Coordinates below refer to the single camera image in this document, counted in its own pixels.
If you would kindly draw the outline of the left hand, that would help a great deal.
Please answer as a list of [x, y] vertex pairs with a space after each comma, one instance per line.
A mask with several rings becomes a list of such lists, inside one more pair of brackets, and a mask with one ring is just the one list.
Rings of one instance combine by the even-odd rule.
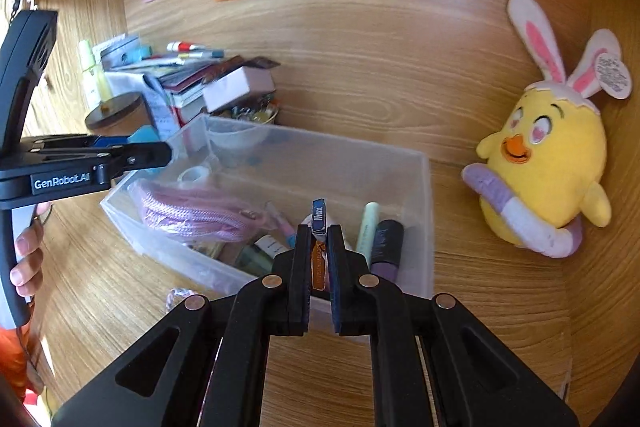
[[42, 285], [43, 251], [41, 244], [44, 228], [41, 218], [50, 215], [50, 202], [42, 202], [36, 207], [32, 223], [15, 239], [18, 261], [10, 272], [10, 281], [18, 295], [32, 298]]

